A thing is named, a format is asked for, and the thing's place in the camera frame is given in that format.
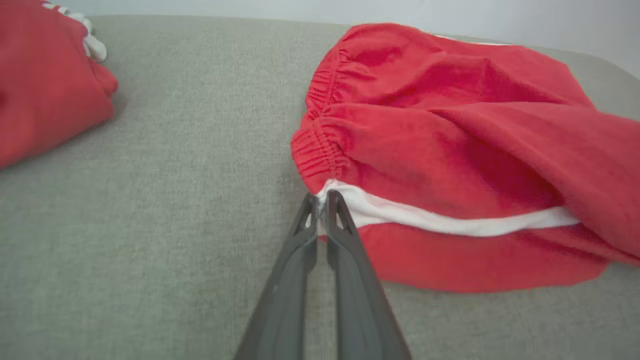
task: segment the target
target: gray fabric surface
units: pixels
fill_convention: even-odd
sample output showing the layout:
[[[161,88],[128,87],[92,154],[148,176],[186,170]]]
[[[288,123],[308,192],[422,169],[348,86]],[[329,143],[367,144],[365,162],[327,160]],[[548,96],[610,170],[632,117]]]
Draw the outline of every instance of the gray fabric surface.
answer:
[[[229,359],[305,193],[288,141],[346,26],[92,19],[116,117],[0,172],[0,359]],[[640,119],[640,81],[566,61]],[[307,359],[334,359],[333,278],[311,275]],[[416,359],[638,359],[640,271],[460,295],[386,284]]]

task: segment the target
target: white wall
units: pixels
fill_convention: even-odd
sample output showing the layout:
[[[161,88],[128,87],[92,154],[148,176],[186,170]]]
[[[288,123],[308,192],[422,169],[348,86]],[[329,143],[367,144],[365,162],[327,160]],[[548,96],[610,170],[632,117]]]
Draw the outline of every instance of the white wall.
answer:
[[[57,0],[87,15],[168,14],[355,24],[594,54],[640,78],[640,0]]]

